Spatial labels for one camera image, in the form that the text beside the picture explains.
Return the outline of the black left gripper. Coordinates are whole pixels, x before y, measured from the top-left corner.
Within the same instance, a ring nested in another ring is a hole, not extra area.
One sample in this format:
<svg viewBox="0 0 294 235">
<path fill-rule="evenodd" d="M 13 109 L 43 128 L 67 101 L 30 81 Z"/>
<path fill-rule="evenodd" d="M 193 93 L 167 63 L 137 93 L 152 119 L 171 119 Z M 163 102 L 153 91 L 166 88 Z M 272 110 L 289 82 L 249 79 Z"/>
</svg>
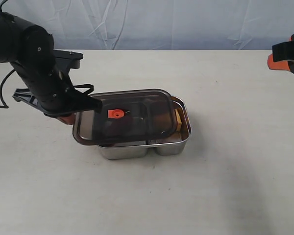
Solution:
<svg viewBox="0 0 294 235">
<path fill-rule="evenodd" d="M 13 98 L 24 102 L 65 125 L 73 125 L 75 113 L 93 110 L 102 111 L 102 101 L 82 93 L 61 78 L 61 71 L 53 67 L 47 73 L 21 66 L 13 67 L 27 86 L 16 89 Z"/>
</svg>

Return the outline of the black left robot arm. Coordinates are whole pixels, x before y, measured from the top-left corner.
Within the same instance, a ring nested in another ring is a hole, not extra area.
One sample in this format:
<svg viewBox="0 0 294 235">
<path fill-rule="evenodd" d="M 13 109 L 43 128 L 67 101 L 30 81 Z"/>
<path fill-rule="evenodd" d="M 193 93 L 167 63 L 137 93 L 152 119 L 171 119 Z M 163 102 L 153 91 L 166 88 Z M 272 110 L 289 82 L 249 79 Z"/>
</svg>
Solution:
<svg viewBox="0 0 294 235">
<path fill-rule="evenodd" d="M 54 49 L 53 36 L 41 26 L 0 13 L 0 63 L 10 63 L 26 85 L 15 90 L 16 102 L 69 125 L 75 113 L 100 113 L 102 102 L 89 95 L 94 86 L 73 85 L 69 77 L 69 71 L 78 69 L 82 59 L 82 53 Z"/>
</svg>

